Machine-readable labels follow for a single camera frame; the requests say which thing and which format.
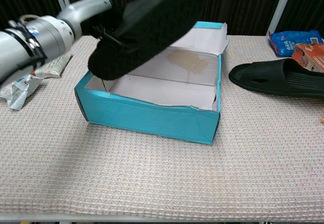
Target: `plastic wrapper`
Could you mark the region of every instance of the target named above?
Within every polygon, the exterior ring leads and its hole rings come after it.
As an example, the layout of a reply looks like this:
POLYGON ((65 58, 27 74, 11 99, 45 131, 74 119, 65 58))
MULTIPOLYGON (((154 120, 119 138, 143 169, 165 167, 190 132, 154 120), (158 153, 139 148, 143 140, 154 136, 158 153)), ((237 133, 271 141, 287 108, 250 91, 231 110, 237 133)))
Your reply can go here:
POLYGON ((311 31, 283 31, 269 34, 271 43, 278 56, 292 56, 295 44, 323 43, 317 30, 311 31))
POLYGON ((42 78, 60 78, 61 73, 70 61, 72 55, 71 54, 64 54, 51 62, 45 64, 44 66, 36 69, 33 71, 33 75, 42 78))
POLYGON ((29 74, 18 81, 2 87, 0 90, 0 98, 7 100, 9 108, 20 110, 26 98, 34 93, 42 81, 43 78, 29 74))

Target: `crumpled paper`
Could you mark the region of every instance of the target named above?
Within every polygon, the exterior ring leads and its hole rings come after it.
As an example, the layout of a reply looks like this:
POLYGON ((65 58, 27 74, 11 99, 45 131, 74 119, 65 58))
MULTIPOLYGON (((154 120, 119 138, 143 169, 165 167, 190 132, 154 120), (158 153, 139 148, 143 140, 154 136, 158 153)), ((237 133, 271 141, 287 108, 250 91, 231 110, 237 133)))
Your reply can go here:
POLYGON ((25 100, 41 84, 43 78, 31 74, 21 78, 0 89, 0 98, 7 100, 8 107, 14 110, 20 110, 25 100))

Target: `beige textured tablecloth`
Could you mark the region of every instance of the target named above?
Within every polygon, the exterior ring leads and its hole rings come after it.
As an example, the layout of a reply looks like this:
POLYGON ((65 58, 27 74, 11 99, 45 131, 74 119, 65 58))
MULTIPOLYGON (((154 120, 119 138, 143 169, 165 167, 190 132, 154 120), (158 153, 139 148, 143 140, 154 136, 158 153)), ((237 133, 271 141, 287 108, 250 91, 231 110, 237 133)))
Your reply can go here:
POLYGON ((0 211, 324 221, 324 101, 232 84, 235 65, 277 57, 266 37, 229 37, 212 146, 88 124, 73 87, 96 40, 82 38, 21 111, 0 101, 0 211))

